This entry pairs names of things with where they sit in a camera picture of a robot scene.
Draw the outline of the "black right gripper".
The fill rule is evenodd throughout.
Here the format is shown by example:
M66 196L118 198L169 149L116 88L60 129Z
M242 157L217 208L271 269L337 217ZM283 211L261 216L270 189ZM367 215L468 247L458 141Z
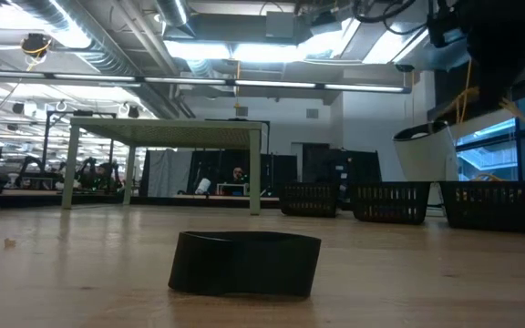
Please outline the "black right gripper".
M525 0L458 0L458 25L479 71L481 109L493 109L525 67Z

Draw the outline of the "black mesh plastic basket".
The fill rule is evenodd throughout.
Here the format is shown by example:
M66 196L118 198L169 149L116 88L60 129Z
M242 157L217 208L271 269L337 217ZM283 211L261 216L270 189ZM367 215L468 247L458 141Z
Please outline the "black mesh plastic basket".
M351 188L357 220L420 225L427 213L429 182L370 182Z
M280 209L287 216L334 218L338 187L331 183L291 182L279 191Z
M525 232L525 181L442 181L440 188L450 227Z

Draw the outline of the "wide black rubber band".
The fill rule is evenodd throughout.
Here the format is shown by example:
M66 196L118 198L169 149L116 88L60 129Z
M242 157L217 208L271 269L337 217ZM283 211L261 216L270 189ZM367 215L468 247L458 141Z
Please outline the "wide black rubber band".
M168 286L198 295L310 296L321 240L274 231L183 231Z

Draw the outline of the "white cylindrical device black rim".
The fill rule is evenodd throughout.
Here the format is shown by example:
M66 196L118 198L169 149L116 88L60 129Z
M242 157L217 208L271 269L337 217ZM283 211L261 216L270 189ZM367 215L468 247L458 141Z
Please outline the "white cylindrical device black rim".
M446 121L406 128L393 137L396 154L408 181L457 181L458 158Z

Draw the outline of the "black partition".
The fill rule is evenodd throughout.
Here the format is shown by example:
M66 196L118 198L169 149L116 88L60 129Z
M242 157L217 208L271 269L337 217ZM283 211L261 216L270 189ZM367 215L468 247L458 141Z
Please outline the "black partition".
M378 153L303 144L302 180L342 184L381 181Z
M297 157L294 155L262 154L260 168L261 193L277 197L279 188L296 182ZM249 177L246 184L232 184L232 171L241 167ZM248 196L250 193L250 152L248 150L197 150L192 152L189 182L186 192L194 194L202 178L211 181L212 196Z

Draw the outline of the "long ceiling light bar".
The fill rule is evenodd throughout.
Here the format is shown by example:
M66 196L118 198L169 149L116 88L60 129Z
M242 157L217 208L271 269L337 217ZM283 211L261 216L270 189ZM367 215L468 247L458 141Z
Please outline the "long ceiling light bar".
M52 73L52 72L31 72L31 71L8 71L0 70L0 79L28 79L28 80L47 80L52 84L59 84L61 81L74 81L82 83L109 84L124 87L141 84L172 84L172 85L191 85L208 87L273 87L273 88L292 88L304 90L321 91L344 91L344 92L372 92L387 94L408 94L412 91L411 87L367 85L367 84L336 84L336 83L312 83L312 82L293 82L293 81L271 81L271 80L251 80L236 78L197 78L197 77L144 77L144 76L112 76L112 75L91 75L91 74L71 74L71 73Z

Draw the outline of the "grey ceiling box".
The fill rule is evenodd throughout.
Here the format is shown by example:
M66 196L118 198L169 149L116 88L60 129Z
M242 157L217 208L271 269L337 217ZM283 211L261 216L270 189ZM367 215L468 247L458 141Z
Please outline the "grey ceiling box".
M294 18L292 13L266 12L265 35L271 38L292 38L294 35Z

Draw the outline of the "green perforated metal shelf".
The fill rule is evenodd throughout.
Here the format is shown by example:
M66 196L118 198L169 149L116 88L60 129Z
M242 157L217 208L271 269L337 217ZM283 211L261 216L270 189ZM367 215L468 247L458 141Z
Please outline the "green perforated metal shelf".
M61 207L72 208L80 130L116 140L129 147L123 203L130 204L137 148L247 149L249 151L249 210L261 213L261 140L263 125L254 121L84 118L70 121L66 175Z

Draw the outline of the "grey curtain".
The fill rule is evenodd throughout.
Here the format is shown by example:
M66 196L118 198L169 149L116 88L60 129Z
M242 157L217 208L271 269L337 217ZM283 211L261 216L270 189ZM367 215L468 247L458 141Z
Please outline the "grey curtain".
M148 196L173 198L185 191L189 182L190 151L150 150Z

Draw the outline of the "background robot station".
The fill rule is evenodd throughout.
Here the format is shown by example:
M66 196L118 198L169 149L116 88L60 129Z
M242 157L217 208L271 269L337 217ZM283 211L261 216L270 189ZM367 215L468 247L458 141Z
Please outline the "background robot station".
M66 162L60 162L57 168L46 170L43 161L28 156L18 173L8 174L10 187L22 190L62 191L65 187L66 168ZM110 194L123 187L115 161L97 164L95 158L85 159L76 168L74 179L73 188L84 193Z

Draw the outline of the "black table frame rails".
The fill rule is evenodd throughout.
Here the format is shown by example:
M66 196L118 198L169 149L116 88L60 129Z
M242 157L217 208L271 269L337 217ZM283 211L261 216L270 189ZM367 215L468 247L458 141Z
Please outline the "black table frame rails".
M60 194L30 195L30 194L4 194L0 195L0 209L20 209L60 206L62 196ZM73 205L89 204L123 204L122 196L107 195L76 195L72 198ZM186 207L213 207L213 208L242 208L250 207L248 197L198 197L191 195L177 195L173 198L132 197L131 205L148 206L186 206Z

